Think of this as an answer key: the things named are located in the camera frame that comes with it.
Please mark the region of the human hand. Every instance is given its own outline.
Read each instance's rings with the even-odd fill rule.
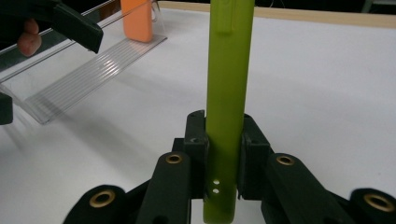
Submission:
[[[18,49],[26,56],[32,56],[41,45],[41,36],[38,34],[38,24],[34,19],[25,21],[23,33],[18,39]]]

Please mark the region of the orange bottle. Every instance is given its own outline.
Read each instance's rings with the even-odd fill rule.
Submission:
[[[151,0],[121,0],[125,35],[141,42],[152,38]]]

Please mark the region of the white surface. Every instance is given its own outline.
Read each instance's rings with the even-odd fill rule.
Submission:
[[[205,109],[208,14],[163,19],[168,40],[65,116],[0,128],[0,223],[62,223],[87,190],[151,177]],[[327,189],[396,196],[395,47],[395,30],[255,19],[246,112]],[[234,223],[262,223],[260,204],[238,202]]]

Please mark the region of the hole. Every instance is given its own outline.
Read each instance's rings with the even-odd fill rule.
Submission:
[[[325,217],[323,219],[323,223],[324,224],[343,224],[344,221],[341,218],[337,219],[337,218],[334,218],[334,217]]]
[[[116,198],[116,193],[112,189],[105,189],[90,199],[90,206],[94,208],[101,208],[109,205]]]
[[[152,224],[167,224],[169,222],[168,217],[157,216],[152,220]]]
[[[174,154],[166,157],[166,162],[171,164],[180,163],[182,161],[181,156]]]
[[[294,164],[294,159],[288,157],[288,156],[279,156],[276,158],[277,162],[283,165],[293,165]]]
[[[370,204],[373,208],[376,208],[383,212],[395,211],[395,205],[392,202],[390,202],[387,198],[381,195],[369,193],[364,195],[363,198],[364,201]]]

